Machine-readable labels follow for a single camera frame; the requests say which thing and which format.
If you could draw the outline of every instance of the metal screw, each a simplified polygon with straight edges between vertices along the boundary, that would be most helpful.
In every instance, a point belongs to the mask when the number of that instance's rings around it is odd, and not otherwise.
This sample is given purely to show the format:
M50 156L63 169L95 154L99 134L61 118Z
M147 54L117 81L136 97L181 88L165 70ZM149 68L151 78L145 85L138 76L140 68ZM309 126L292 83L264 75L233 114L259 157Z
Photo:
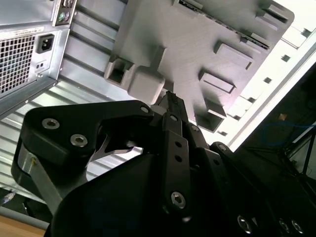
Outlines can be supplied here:
M177 119L176 116L171 115L170 118L171 118L172 120L174 120L174 121L178 121L178 119Z
M87 138L81 134L72 135L70 142L76 147L85 147L88 144Z
M199 131L199 128L195 125L192 125L192 129L195 131L195 132L198 132Z
M149 110L148 110L146 107L140 107L140 109L141 109L142 111L144 111L145 113L148 113L148 112L149 112Z
M238 221L240 228L242 228L247 234L252 233L252 229L251 229L249 223L245 220L245 218L243 218L242 216L239 215L237 217L237 221Z
M300 227L299 224L297 224L296 221L292 220L292 225L293 225L294 229L297 230L298 233L300 233L300 234L303 234L303 233L304 233L303 230L302 230L302 228Z
M227 151L226 147L222 144L219 144L218 147L219 147L219 149L221 149L224 152Z
M279 222L279 224L281 225L281 227L282 227L287 233L290 233L290 228L287 226L287 224L286 224L282 219L280 219L278 222Z
M183 209L186 206L186 200L184 196L179 192L173 192L171 194L171 201L173 205L180 209Z
M53 118L45 118L41 124L44 128L51 130L58 129L60 126L59 122Z

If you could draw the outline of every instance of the bolt head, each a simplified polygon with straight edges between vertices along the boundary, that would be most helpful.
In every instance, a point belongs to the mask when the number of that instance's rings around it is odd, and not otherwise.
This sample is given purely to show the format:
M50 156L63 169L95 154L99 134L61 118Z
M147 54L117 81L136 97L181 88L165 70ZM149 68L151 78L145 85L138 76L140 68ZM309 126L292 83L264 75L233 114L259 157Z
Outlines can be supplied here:
M222 144L219 144L218 147L219 147L219 149L221 149L224 152L227 151L227 148Z
M41 124L44 128L50 130L58 129L60 126L59 122L53 118L45 118Z
M173 192L171 194L171 201L172 204L175 205L177 208L183 209L186 206L186 200L184 196L179 192Z
M243 218L242 216L239 215L237 217L237 222L238 222L240 228L242 228L247 234L252 233L251 226L249 225L248 221L245 218Z
M301 228L301 226L296 221L292 220L292 225L293 225L294 229L296 229L296 231L298 233L300 233L300 234L304 233L302 228Z
M70 142L75 147L85 147L88 144L88 140L81 134L74 134L70 138Z
M290 228L282 219L279 220L279 224L281 225L282 229L284 229L287 233L290 233Z

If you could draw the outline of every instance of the cable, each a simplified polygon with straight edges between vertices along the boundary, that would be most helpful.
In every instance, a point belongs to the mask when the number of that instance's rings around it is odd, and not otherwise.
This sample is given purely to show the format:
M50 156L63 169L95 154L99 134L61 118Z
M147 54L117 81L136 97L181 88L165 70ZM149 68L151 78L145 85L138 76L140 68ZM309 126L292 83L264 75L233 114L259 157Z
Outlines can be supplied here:
M280 122L274 122L274 123L268 123L268 124L265 124L262 128L262 142L268 146L281 146L281 145L284 145L286 142L288 142L291 137L293 137L293 134L287 138L285 141L282 141L282 142L274 142L274 143L269 143L267 141L267 138L266 138L266 130L268 127L270 126L288 126L288 127L298 127L298 128L310 128L310 127L316 127L316 124L313 124L313 125L297 125L297 124L294 124L294 123L291 123L291 122L288 122L288 121L280 121Z
M14 196L15 196L14 192L10 192L6 196L4 196L4 198L2 198L2 200L0 201L0 206L3 206L4 204L6 204L9 201L11 201L14 198Z

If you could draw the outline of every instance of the hole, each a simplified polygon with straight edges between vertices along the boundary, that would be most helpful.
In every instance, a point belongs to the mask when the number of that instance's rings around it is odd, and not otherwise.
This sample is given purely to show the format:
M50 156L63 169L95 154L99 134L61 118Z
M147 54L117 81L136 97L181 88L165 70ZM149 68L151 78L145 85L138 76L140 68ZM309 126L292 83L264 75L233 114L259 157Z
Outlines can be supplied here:
M67 12L66 15L65 15L64 21L68 21L69 18L70 18L70 12Z
M83 142L84 142L84 139L81 138L81 137L77 137L77 138L75 139L75 141L78 142L78 143L83 143Z
M64 7L73 7L74 0L64 0Z
M226 132L218 132L218 133L221 134L224 137L226 137L228 135L228 133L226 133Z
M46 124L50 127L54 127L56 125L56 123L53 121L48 121Z
M249 101L250 103L254 103L256 100L255 100L254 98L250 97L250 98L248 99L248 101Z
M174 199L177 203L182 203L182 199L179 196L175 196Z
M236 119L237 121L239 121L241 119L241 117L239 117L237 115L235 115L233 118Z
M180 142L175 142L175 144L176 144L177 147L180 147L180 148L182 147Z
M176 158L176 161L178 161L178 162L182 162L182 158L181 158L181 157L179 157L179 156L175 156L175 158Z
M302 32L302 35L305 36L305 37L309 37L309 36L311 35L311 33L312 33L312 32L310 32L309 30L307 30L307 29L304 28L304 30L303 30L303 32Z
M124 77L124 73L126 71L125 69L126 65L127 65L126 61L118 59L114 63L114 68L109 76L109 79L114 81L117 84L121 84Z
M284 56L282 56L281 59L282 59L284 62L287 62L287 61L290 59L290 57L285 54Z
M265 83L267 83L267 84L270 84L270 82L272 82L272 79L271 78L265 78L263 81Z
M220 165L220 163L219 163L219 161L218 161L218 160L213 159L213 161L214 161L214 163L215 163L216 165Z

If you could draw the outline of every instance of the gray plastic part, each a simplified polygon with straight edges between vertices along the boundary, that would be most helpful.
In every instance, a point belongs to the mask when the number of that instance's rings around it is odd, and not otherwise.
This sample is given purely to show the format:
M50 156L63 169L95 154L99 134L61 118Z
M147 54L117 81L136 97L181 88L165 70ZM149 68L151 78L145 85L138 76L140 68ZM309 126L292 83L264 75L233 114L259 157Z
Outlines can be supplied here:
M250 36L251 36L251 37L253 37L254 39L256 39L256 40L258 40L258 41L260 41L260 42L264 43L265 45L269 45L269 46L270 46L269 41L268 41L268 40L266 40L266 39L264 39L264 38L262 38L261 36L259 36L259 35L255 34L255 33L251 33L251 35L250 35Z
M276 6L271 6L265 10L259 10L256 19L271 29L278 31L279 28L286 27L287 19L282 16L282 10L276 11Z
M135 65L125 59L112 55L105 69L104 78L113 85L124 88Z
M165 55L166 48L159 46L157 53L155 54L155 57L150 65L150 67L154 70L159 70L159 66L161 65L161 62L163 60L163 57Z
M256 53L267 52L267 50L265 50L264 48L256 45L255 43L253 43L250 40L247 40L245 38L240 39L240 44L250 48L251 50L253 50Z
M235 87L234 85L231 85L231 84L227 83L226 81L224 81L220 78L217 78L217 77L213 76L212 74L209 74L206 72L203 73L201 80L204 81L205 83L210 84L211 86L213 86L215 88L218 88L218 89L228 93L228 94L231 94L231 92L233 91L233 89Z
M139 66L128 88L128 94L153 105L163 89L165 79L151 67Z
M217 105L208 99L205 100L207 112L222 119L226 118L226 113L221 105Z
M213 114L206 114L204 116L196 115L197 125L213 133L218 129L223 121L223 118Z
M253 59L251 57L239 52L238 50L224 43L220 43L220 46L218 48L215 48L214 53L216 53L220 57L230 60L234 64L244 69L248 69L253 62Z
M193 6L202 9L203 5L197 3L196 1L193 0L187 0L187 2L189 2L190 4L192 4ZM180 12L186 14L187 16L191 17L191 18L195 18L198 16L198 14L196 12L191 11L190 9L188 9L187 7L179 4L179 0L173 0L173 6L175 8L177 8Z
M240 43L239 34L186 8L196 15L188 17L175 7L179 4L173 0L129 0L112 51L136 66L150 67L159 52L158 45L167 48L157 71L165 78L164 89L174 85L173 92L185 101L189 119L192 120L196 119L196 115L208 118L205 98L222 105L227 111L294 19L292 12L282 10L288 18L286 27L272 31L254 20L259 9L269 8L270 0L261 0L260 3L254 0L195 2L203 6L203 12L226 25L243 33L247 29L247 35L255 33L258 38L264 38L262 43L269 45L270 49L266 53L257 53ZM231 62L214 53L218 42L235 49L235 55L242 58L244 68L239 66L240 62ZM247 60L252 63L246 70ZM201 80L202 71L234 85L232 93Z
M226 118L226 113L221 105L215 104L205 99L208 114L204 116L196 115L197 125L210 132L215 132Z

